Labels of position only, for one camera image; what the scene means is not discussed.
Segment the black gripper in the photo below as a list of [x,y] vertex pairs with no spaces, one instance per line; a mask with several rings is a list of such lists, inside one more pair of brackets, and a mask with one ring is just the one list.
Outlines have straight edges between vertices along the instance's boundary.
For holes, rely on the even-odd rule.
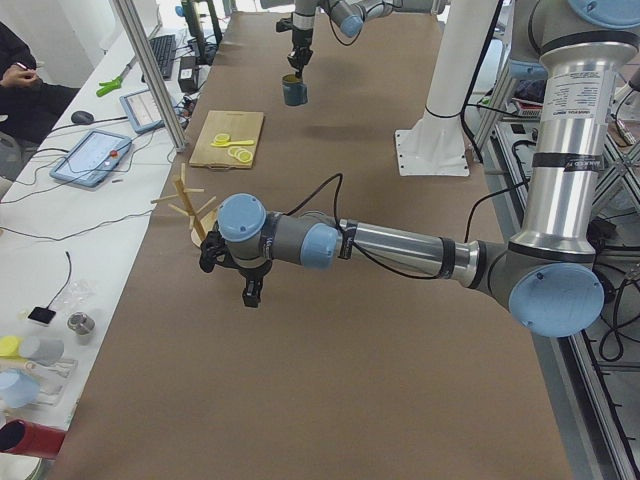
[[294,70],[303,70],[313,55],[311,46],[314,30],[293,27],[291,33],[293,50],[287,59]]
[[262,264],[255,268],[240,267],[238,269],[240,275],[245,279],[245,287],[242,291],[242,300],[245,307],[259,307],[264,278],[269,274],[271,268],[271,264]]

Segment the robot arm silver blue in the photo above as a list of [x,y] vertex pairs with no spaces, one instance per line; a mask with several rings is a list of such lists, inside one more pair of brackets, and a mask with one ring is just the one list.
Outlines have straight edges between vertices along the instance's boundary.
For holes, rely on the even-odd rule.
[[324,269],[360,253],[396,274],[452,279],[504,306],[524,327],[566,337],[600,315],[604,288],[586,232],[602,166],[616,71],[639,48],[635,1],[525,1],[512,50],[548,80],[520,231],[507,244],[458,243],[317,212],[271,212],[240,193],[220,206],[200,267],[238,270],[244,303],[260,302],[276,260]]
[[314,23],[319,9],[328,15],[331,26],[338,27],[343,35],[352,39],[366,21],[388,16],[402,6],[402,1],[295,1],[294,11],[276,23],[276,31],[291,32],[293,50],[287,60],[295,75],[301,78],[313,55]]

